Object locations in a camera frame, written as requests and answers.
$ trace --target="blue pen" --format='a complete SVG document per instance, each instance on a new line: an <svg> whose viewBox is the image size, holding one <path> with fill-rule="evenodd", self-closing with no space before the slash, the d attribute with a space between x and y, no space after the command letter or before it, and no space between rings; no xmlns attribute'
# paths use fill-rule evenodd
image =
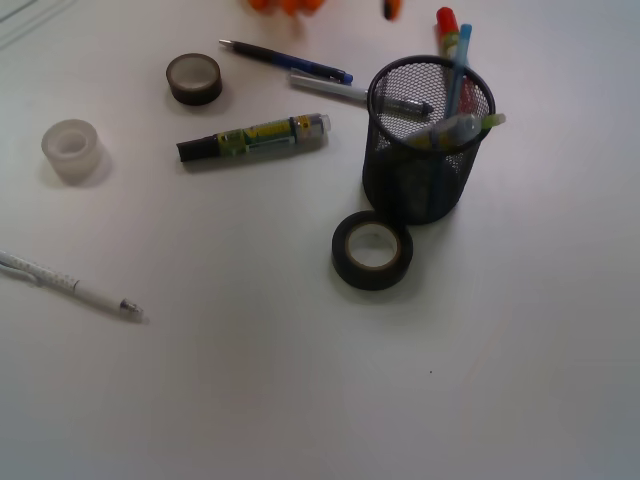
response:
<svg viewBox="0 0 640 480"><path fill-rule="evenodd" d="M335 78L346 84L350 84L353 81L353 75L349 75L343 70L327 67L326 65L310 62L302 58L292 57L291 55L285 55L284 53L275 52L268 48L256 47L248 43L233 42L231 40L220 40L220 44L232 48L236 53L258 60L264 60L265 62L273 63L281 67L297 68L298 70L317 75L318 77Z"/></svg>
<svg viewBox="0 0 640 480"><path fill-rule="evenodd" d="M471 25L465 23L460 27L460 38L456 57L453 61L453 80L447 95L447 106L444 110L444 118L450 118L458 113L458 102L460 101L460 91L462 90L462 80L464 79L464 66L467 63L467 50L469 50L469 40L471 39Z"/></svg>

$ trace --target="marker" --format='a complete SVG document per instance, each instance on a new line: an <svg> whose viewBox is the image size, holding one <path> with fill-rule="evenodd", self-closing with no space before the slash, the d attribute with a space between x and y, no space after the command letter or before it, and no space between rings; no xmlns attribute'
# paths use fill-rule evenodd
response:
<svg viewBox="0 0 640 480"><path fill-rule="evenodd" d="M310 62L298 57L292 57L284 53L269 50L268 48L257 47L255 45L249 45L248 43L234 42L231 40L220 40L220 45L231 48L234 52L247 57L262 60L274 65L279 65L284 68L297 68L303 72L316 75L323 78L335 78L342 83L350 84L353 82L353 75L349 75L343 70L337 68L328 67L319 63Z"/></svg>
<svg viewBox="0 0 640 480"><path fill-rule="evenodd" d="M285 149L318 141L330 130L331 122L328 115L311 113L217 133L210 137L179 143L177 147L180 161L191 162L203 158L235 157Z"/></svg>
<svg viewBox="0 0 640 480"><path fill-rule="evenodd" d="M456 47L460 37L456 16L449 7L442 7L436 13L438 20L438 40L440 55L453 60L456 56Z"/></svg>

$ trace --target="light blue pen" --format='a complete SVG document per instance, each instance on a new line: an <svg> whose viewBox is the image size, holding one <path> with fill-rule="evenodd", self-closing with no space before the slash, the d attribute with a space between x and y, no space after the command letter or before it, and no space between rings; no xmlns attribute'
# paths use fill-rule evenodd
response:
<svg viewBox="0 0 640 480"><path fill-rule="evenodd" d="M453 80L447 95L447 106L444 110L444 118L450 118L458 113L458 102L464 79L464 66L467 63L467 50L471 39L471 25L465 23L460 26L460 38L456 49L456 58L453 61Z"/></svg>

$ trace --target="orange object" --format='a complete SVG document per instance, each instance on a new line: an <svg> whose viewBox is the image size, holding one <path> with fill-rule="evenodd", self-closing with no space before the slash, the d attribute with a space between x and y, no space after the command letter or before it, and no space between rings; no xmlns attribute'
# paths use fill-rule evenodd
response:
<svg viewBox="0 0 640 480"><path fill-rule="evenodd" d="M315 12L318 8L322 6L324 0L303 0L304 6L307 10L311 10Z"/></svg>
<svg viewBox="0 0 640 480"><path fill-rule="evenodd" d="M382 3L384 18L387 20L395 20L400 15L402 8L402 0L383 0Z"/></svg>
<svg viewBox="0 0 640 480"><path fill-rule="evenodd" d="M262 10L269 4L269 0L249 0L249 4L256 10Z"/></svg>
<svg viewBox="0 0 640 480"><path fill-rule="evenodd" d="M249 4L256 10L264 10L269 6L269 3L276 0L249 0ZM315 12L322 6L324 0L279 0L282 9L287 12L288 15L294 15L297 10L304 9L309 12Z"/></svg>
<svg viewBox="0 0 640 480"><path fill-rule="evenodd" d="M293 15L298 9L298 0L280 0L280 6L287 15Z"/></svg>

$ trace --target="clear tape roll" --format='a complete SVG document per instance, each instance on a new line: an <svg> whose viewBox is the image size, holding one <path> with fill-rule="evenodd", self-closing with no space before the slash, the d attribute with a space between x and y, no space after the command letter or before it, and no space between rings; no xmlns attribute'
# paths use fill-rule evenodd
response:
<svg viewBox="0 0 640 480"><path fill-rule="evenodd" d="M63 120L42 137L42 151L61 174L82 175L93 170L100 159L98 132L84 120Z"/></svg>

